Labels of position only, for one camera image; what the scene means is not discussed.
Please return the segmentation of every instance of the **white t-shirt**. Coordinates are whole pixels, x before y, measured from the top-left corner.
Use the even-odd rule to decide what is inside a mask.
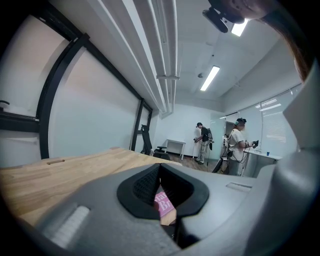
[[[244,156],[244,149],[239,147],[239,142],[245,140],[244,136],[238,129],[233,129],[229,137],[229,150],[233,151],[233,156],[230,157],[231,160],[236,160],[240,162]]]

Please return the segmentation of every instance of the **wooden table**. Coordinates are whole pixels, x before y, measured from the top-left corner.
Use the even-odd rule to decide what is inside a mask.
[[[114,147],[93,155],[49,158],[33,164],[0,169],[1,190],[11,212],[34,225],[44,212],[83,184],[130,168],[156,163],[181,165]],[[174,209],[161,218],[161,224],[169,225],[175,218]]]

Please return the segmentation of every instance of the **black chair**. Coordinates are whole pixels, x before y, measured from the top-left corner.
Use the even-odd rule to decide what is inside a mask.
[[[151,141],[150,141],[148,126],[142,124],[141,132],[142,132],[142,138],[143,138],[143,143],[144,143],[144,147],[143,147],[143,150],[141,151],[141,154],[145,154],[145,155],[149,156],[150,151],[152,149],[152,145],[151,145]],[[159,148],[159,149],[156,149],[153,154],[153,156],[155,158],[162,158],[162,159],[170,160],[168,153],[165,153],[163,151],[163,149],[166,149],[167,147],[158,146],[157,148]]]

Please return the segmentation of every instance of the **white pipe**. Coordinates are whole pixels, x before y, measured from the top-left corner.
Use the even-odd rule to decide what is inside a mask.
[[[165,32],[169,53],[170,76],[177,77],[178,69],[178,28],[176,0],[162,0]],[[171,112],[175,109],[176,80],[171,80]]]
[[[153,9],[151,0],[133,0],[136,11],[141,20],[146,39],[148,41],[155,71],[157,76],[165,76],[165,60],[162,51],[160,34],[156,21],[155,11]],[[166,106],[166,111],[169,111],[169,96],[167,81],[165,79],[159,80],[159,84],[163,93],[163,98]]]

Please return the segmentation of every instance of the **man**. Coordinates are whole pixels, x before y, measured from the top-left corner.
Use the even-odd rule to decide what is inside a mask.
[[[208,129],[204,127],[203,124],[200,122],[196,124],[196,128],[199,128],[201,130],[201,136],[196,138],[195,142],[199,142],[202,140],[199,155],[196,161],[199,165],[203,165],[205,162],[205,157],[209,145],[209,132]]]
[[[241,131],[245,128],[247,120],[244,118],[238,118],[233,124],[233,130],[230,134],[228,143],[229,151],[232,152],[232,156],[228,157],[228,174],[234,176],[240,176],[242,169],[240,165],[245,162],[246,148],[252,147],[252,144],[247,142],[242,135]]]

